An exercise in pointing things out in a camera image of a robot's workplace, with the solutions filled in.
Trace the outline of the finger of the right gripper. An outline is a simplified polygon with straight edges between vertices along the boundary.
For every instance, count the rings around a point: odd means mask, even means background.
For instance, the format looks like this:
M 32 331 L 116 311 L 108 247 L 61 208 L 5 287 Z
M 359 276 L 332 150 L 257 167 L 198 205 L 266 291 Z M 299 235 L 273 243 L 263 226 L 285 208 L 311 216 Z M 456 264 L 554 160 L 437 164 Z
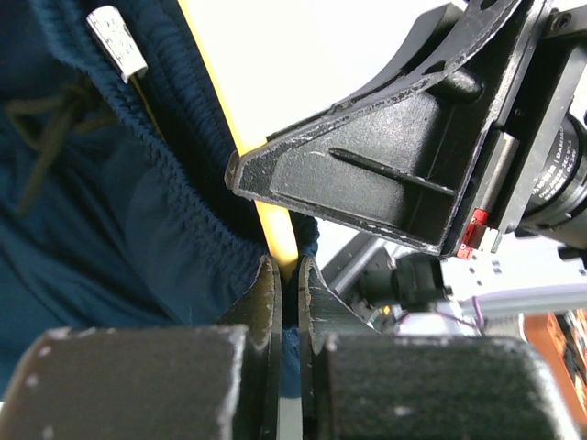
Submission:
M 487 90 L 430 89 L 308 140 L 269 140 L 229 162 L 237 195 L 433 255 L 471 220 L 491 124 Z

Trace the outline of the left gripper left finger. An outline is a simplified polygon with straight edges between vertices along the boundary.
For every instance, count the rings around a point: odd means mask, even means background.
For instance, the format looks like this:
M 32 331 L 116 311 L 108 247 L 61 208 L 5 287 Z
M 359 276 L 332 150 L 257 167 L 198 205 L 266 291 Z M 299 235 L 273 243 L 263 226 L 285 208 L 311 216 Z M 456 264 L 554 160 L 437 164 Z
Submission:
M 21 358 L 4 439 L 275 439 L 281 280 L 260 260 L 215 324 L 50 330 Z

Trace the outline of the navy blue shorts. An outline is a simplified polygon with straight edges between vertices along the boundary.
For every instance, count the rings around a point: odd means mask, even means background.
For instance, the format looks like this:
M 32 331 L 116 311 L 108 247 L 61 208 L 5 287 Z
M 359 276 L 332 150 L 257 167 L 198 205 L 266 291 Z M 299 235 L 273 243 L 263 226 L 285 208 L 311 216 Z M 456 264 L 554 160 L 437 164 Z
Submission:
M 96 1 L 1 4 L 1 381 L 51 328 L 211 325 L 267 251 L 224 183 L 234 142 L 179 5 L 118 1 L 148 69 L 124 82 Z

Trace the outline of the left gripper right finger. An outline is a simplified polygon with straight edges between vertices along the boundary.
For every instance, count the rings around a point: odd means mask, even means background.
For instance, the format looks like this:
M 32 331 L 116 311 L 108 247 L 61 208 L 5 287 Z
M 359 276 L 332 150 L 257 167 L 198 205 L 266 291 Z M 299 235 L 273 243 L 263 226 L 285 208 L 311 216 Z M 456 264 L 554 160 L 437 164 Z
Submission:
M 548 363 L 512 337 L 383 335 L 298 278 L 306 439 L 577 439 Z

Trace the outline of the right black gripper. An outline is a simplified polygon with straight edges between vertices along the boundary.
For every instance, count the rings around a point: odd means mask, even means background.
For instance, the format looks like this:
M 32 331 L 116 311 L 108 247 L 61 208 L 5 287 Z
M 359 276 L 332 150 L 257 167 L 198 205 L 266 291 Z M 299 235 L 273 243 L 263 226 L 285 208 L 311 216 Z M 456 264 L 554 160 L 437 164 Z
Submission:
M 392 59 L 365 85 L 329 108 L 277 131 L 270 140 L 308 140 L 446 81 L 522 15 L 541 10 L 522 49 L 522 79 L 503 123 L 487 137 L 473 180 L 471 220 L 458 219 L 442 253 L 466 259 L 495 251 L 502 235 L 524 232 L 560 242 L 562 259 L 586 257 L 586 123 L 570 107 L 586 69 L 586 6 L 547 1 L 470 1 L 420 15 Z

